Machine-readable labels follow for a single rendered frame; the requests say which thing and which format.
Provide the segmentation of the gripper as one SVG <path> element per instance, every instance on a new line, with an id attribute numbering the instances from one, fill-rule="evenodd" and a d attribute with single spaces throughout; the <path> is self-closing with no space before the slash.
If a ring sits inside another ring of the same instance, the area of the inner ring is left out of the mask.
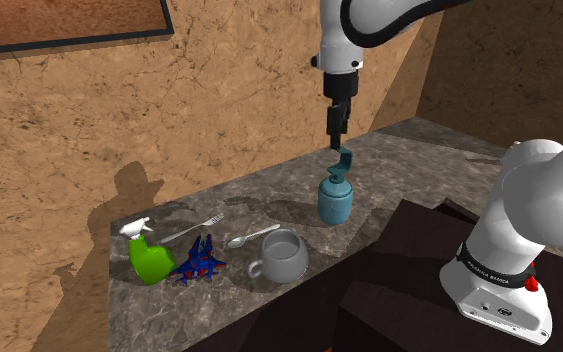
<path id="1" fill-rule="evenodd" d="M 348 131 L 351 113 L 351 98 L 358 93 L 358 72 L 346 74 L 323 73 L 323 94 L 333 100 L 327 108 L 326 133 L 330 137 L 330 148 L 339 150 L 341 135 Z"/>

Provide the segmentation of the teal soap dispenser bottle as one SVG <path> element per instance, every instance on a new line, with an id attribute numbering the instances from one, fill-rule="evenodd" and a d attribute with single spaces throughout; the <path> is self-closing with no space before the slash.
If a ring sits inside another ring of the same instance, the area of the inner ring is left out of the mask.
<path id="1" fill-rule="evenodd" d="M 329 225 L 344 223 L 352 209 L 353 186 L 345 174 L 351 169 L 353 153 L 345 147 L 339 153 L 339 162 L 327 168 L 329 176 L 318 188 L 318 215 Z"/>

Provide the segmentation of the silver spoon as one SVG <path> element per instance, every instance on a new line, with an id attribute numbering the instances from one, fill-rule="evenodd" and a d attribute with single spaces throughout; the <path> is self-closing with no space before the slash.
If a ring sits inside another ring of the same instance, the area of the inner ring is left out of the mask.
<path id="1" fill-rule="evenodd" d="M 279 229 L 279 228 L 280 228 L 280 224 L 274 224 L 272 226 L 269 226 L 269 227 L 262 229 L 262 230 L 259 230 L 257 232 L 254 232 L 254 233 L 251 233 L 251 234 L 248 234 L 248 235 L 244 235 L 244 236 L 236 237 L 236 238 L 230 240 L 227 243 L 227 246 L 229 248 L 239 248 L 239 247 L 243 246 L 248 239 L 259 236 L 261 234 L 265 234 L 265 233 L 274 231 L 274 230 Z"/>

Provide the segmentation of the grey mug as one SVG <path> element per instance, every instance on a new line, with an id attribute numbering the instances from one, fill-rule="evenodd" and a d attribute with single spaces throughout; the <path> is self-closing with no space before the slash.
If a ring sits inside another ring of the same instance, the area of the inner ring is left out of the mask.
<path id="1" fill-rule="evenodd" d="M 285 284 L 303 276 L 308 268 L 309 256 L 303 239 L 289 229 L 277 229 L 261 243 L 259 257 L 247 267 L 251 279 L 260 276 Z"/>

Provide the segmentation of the silver fork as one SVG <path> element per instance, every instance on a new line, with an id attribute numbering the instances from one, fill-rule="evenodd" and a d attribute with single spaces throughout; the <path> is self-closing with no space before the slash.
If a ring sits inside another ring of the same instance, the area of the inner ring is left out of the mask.
<path id="1" fill-rule="evenodd" d="M 170 236 L 168 236 L 168 237 L 163 238 L 162 240 L 160 240 L 160 243 L 161 243 L 161 244 L 164 244 L 164 243 L 167 243 L 167 242 L 169 242 L 169 241 L 172 241 L 172 240 L 174 240 L 174 239 L 176 239 L 176 238 L 178 238 L 178 237 L 180 237 L 180 236 L 182 236 L 182 235 L 188 233 L 189 231 L 194 230 L 194 229 L 199 228 L 199 227 L 209 227 L 209 226 L 212 226 L 212 225 L 218 223 L 219 221 L 221 221 L 223 218 L 224 218 L 224 213 L 219 213 L 219 214 L 215 215 L 214 217 L 212 217 L 212 218 L 206 220 L 206 221 L 203 222 L 203 223 L 194 225 L 194 226 L 189 227 L 189 228 L 187 228 L 187 229 L 185 229 L 185 230 L 182 230 L 182 231 L 180 231 L 180 232 L 178 232 L 178 233 L 175 233 L 175 234 L 172 234 L 172 235 L 170 235 Z"/>

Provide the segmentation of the dark robot stand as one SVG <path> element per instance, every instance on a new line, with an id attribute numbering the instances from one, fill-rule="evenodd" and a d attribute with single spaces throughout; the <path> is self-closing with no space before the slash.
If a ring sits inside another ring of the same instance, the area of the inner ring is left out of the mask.
<path id="1" fill-rule="evenodd" d="M 542 252 L 537 279 L 553 317 L 537 346 L 463 317 L 439 282 L 472 224 L 403 200 L 361 256 L 331 352 L 563 352 L 563 257 Z"/>

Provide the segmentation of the blue and red toy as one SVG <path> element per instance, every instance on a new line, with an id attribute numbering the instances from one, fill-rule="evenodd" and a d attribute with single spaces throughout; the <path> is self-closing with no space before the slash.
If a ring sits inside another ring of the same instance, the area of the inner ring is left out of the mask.
<path id="1" fill-rule="evenodd" d="M 225 262 L 217 260 L 213 255 L 213 242 L 210 234 L 206 235 L 203 240 L 199 235 L 193 246 L 188 251 L 188 258 L 185 262 L 172 270 L 168 277 L 175 278 L 177 282 L 181 282 L 184 286 L 189 280 L 198 278 L 212 279 L 213 275 L 217 275 L 217 268 L 224 267 Z"/>

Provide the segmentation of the green spray bottle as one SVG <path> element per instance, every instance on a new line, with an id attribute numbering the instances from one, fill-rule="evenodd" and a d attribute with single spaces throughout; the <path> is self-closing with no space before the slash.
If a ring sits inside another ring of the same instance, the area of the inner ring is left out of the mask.
<path id="1" fill-rule="evenodd" d="M 164 246 L 150 246 L 143 230 L 151 231 L 149 217 L 123 225 L 119 233 L 129 239 L 129 262 L 142 282 L 151 286 L 169 276 L 177 268 L 172 251 Z"/>

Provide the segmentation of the black framed wall picture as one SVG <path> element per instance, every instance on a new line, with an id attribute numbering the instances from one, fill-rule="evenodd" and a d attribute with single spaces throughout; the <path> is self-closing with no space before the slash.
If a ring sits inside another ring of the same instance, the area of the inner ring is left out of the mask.
<path id="1" fill-rule="evenodd" d="M 167 0 L 0 0 L 0 53 L 173 32 Z"/>

